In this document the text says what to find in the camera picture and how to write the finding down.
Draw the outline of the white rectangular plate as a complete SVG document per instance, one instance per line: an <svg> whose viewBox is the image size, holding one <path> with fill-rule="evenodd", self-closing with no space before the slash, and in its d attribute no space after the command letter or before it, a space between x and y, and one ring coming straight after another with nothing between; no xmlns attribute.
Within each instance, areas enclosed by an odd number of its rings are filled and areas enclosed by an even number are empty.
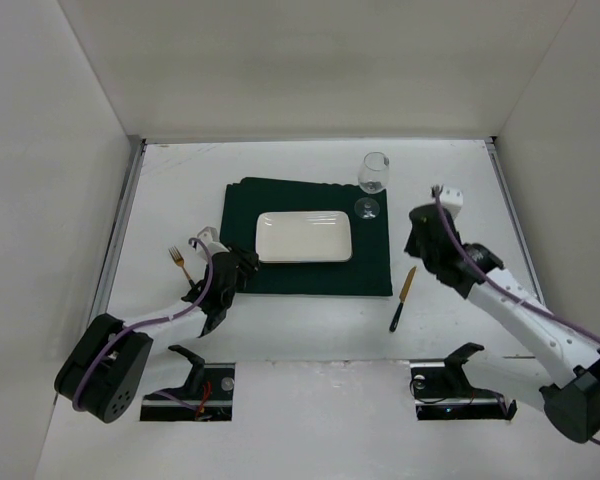
<svg viewBox="0 0 600 480"><path fill-rule="evenodd" d="M262 213L255 250L265 264L347 262L353 256L349 217L342 211Z"/></svg>

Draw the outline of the clear wine glass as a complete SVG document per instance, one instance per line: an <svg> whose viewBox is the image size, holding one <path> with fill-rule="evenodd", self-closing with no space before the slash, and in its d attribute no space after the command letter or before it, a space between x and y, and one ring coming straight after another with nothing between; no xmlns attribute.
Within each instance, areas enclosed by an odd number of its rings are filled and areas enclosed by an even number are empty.
<svg viewBox="0 0 600 480"><path fill-rule="evenodd" d="M358 186L365 196L355 203L355 213L362 219L376 218L380 213L380 205L375 196L383 192L389 182L390 161L382 152L368 153L358 172Z"/></svg>

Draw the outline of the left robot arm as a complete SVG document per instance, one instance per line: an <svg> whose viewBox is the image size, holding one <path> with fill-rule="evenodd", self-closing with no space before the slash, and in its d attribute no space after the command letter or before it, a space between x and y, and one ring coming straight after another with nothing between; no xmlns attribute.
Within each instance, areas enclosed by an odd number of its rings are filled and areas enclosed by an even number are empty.
<svg viewBox="0 0 600 480"><path fill-rule="evenodd" d="M105 424L117 420L136 397L158 395L183 402L204 386L204 359L185 342L211 334L237 293L260 269L256 252L235 244L192 238L206 260L202 280L175 306L151 319L128 323L96 316L60 368L56 393Z"/></svg>

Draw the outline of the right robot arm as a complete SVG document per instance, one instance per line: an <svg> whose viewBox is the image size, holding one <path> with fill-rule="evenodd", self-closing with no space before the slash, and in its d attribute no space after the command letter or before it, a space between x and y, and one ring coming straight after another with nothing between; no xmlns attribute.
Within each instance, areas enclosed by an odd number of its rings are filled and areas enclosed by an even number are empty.
<svg viewBox="0 0 600 480"><path fill-rule="evenodd" d="M466 343L445 366L462 390L492 390L543 412L567 439L583 444L600 431L600 339L556 320L481 244L460 240L438 202L413 209L405 251L464 300L496 320L529 353L504 358Z"/></svg>

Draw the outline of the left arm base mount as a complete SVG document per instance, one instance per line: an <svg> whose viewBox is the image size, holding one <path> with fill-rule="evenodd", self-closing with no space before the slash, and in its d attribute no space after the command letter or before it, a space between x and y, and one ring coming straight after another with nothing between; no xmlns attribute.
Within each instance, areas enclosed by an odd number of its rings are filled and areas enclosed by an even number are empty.
<svg viewBox="0 0 600 480"><path fill-rule="evenodd" d="M175 380L142 398L141 422L229 422L233 414L236 365L207 363L191 350L168 348L166 372Z"/></svg>

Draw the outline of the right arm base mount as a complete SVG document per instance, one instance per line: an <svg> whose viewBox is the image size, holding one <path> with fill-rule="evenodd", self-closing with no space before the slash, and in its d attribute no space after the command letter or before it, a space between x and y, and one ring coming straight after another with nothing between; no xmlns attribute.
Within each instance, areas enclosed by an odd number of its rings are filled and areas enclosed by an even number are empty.
<svg viewBox="0 0 600 480"><path fill-rule="evenodd" d="M409 391L419 421L503 420L511 421L517 402L499 392L474 387L463 367L484 347L467 343L443 359L410 363Z"/></svg>

